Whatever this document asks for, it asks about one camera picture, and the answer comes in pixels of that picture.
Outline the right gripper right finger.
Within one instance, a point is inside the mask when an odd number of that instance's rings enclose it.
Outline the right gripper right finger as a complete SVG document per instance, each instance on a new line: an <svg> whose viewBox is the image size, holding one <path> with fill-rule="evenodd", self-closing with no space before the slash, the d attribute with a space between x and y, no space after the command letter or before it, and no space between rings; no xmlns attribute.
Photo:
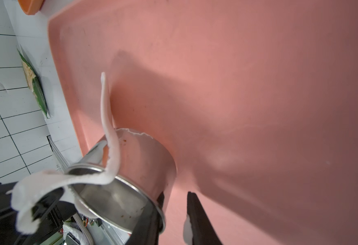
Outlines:
<svg viewBox="0 0 358 245"><path fill-rule="evenodd" d="M196 193L187 194L187 245L222 245Z"/></svg>

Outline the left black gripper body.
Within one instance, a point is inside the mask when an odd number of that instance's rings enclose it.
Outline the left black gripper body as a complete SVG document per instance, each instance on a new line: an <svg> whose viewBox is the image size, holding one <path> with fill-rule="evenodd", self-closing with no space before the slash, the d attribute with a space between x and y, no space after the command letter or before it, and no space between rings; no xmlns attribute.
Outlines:
<svg viewBox="0 0 358 245"><path fill-rule="evenodd" d="M39 245L58 233L77 212L73 204L60 201L62 188L20 211L12 206L15 185L0 183L0 245Z"/></svg>

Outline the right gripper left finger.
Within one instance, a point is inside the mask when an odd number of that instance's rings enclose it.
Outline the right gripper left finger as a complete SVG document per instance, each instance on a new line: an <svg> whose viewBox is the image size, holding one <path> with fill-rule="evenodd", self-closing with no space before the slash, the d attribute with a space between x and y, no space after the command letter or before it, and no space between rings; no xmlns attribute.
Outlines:
<svg viewBox="0 0 358 245"><path fill-rule="evenodd" d="M158 245L159 236L165 229L165 215L161 209L164 193L157 198L157 204L148 201L126 245Z"/></svg>

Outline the white dough scrap strip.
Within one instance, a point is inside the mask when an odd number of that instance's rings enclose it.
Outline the white dough scrap strip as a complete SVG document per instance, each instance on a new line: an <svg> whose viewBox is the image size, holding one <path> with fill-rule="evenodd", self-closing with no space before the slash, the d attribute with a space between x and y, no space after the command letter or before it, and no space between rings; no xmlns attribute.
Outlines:
<svg viewBox="0 0 358 245"><path fill-rule="evenodd" d="M68 186L73 184L109 184L117 176L120 168L120 142L114 129L111 112L109 85L105 72L101 73L100 114L102 127L108 142L108 160L103 172L81 176L63 174L55 170L43 170L31 174L15 184L11 194L11 207L17 211L15 228L21 234L34 234L40 226L40 218L33 218L33 207L51 191L64 188L65 197L61 201L75 204L76 209L84 215L92 216L79 201L75 200Z"/></svg>

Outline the pink plastic tray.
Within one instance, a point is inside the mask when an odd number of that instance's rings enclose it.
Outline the pink plastic tray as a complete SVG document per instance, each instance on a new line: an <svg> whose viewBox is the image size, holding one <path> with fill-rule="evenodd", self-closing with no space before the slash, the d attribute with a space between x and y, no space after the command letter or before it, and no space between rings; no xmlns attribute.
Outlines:
<svg viewBox="0 0 358 245"><path fill-rule="evenodd" d="M48 38L83 154L105 72L174 157L160 244L192 191L225 245L358 245L358 1L75 1Z"/></svg>

